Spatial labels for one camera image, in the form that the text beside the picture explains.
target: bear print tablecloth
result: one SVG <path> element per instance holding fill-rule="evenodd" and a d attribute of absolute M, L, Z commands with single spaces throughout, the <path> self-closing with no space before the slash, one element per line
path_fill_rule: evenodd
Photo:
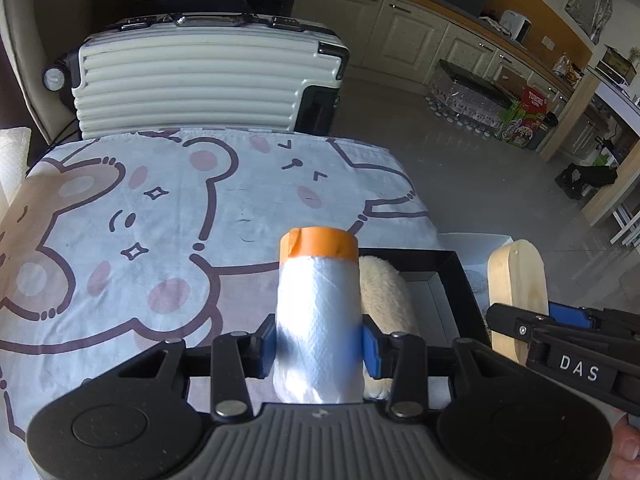
<path fill-rule="evenodd" d="M 350 140 L 184 128 L 52 150 L 0 224 L 0 479 L 37 478 L 28 423 L 82 381 L 160 340 L 257 328 L 280 237 L 311 225 L 438 248 L 398 162 Z M 208 411 L 208 392 L 193 380 L 190 403 Z"/>

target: wall outlet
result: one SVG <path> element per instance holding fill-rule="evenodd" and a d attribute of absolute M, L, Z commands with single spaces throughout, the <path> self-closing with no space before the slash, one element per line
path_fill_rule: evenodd
<path fill-rule="evenodd" d="M 548 36 L 545 36 L 542 39 L 542 44 L 546 46 L 549 50 L 553 50 L 556 47 L 556 44 L 553 41 L 551 41 L 551 38 Z"/>

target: orange tape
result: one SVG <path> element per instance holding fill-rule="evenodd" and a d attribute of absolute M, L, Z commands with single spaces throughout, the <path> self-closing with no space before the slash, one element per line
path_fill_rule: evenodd
<path fill-rule="evenodd" d="M 280 264 L 298 256 L 327 256 L 358 261 L 358 240 L 332 227 L 294 228 L 280 239 Z"/>

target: white cabinet door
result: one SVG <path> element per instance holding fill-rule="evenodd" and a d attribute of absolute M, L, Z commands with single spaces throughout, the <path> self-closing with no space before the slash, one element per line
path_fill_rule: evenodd
<path fill-rule="evenodd" d="M 553 101 L 558 94 L 558 89 L 536 72 L 529 77 L 529 86 L 542 92 L 549 102 Z"/>
<path fill-rule="evenodd" d="M 359 66 L 381 6 L 382 0 L 296 0 L 291 15 L 334 31 L 349 48 L 349 64 Z"/>
<path fill-rule="evenodd" d="M 503 67 L 515 72 L 525 80 L 529 80 L 531 73 L 533 72 L 532 69 L 515 59 L 511 54 L 507 54 L 502 50 L 496 50 L 494 58 L 491 60 L 491 63 L 489 63 L 489 66 L 484 73 L 484 78 L 491 81 L 497 80 L 500 75 L 500 70 L 502 70 Z"/>
<path fill-rule="evenodd" d="M 428 81 L 439 59 L 449 61 L 482 77 L 496 50 L 498 48 L 487 40 L 462 27 L 449 23 L 449 27 L 431 63 L 430 72 L 424 82 Z"/>
<path fill-rule="evenodd" d="M 384 0 L 362 65 L 422 82 L 449 22 L 398 0 Z"/>

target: human hand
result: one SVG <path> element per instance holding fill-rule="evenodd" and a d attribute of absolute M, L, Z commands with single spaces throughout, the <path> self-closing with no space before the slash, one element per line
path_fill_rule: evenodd
<path fill-rule="evenodd" d="M 640 480 L 640 431 L 629 425 L 626 415 L 613 428 L 609 480 Z"/>

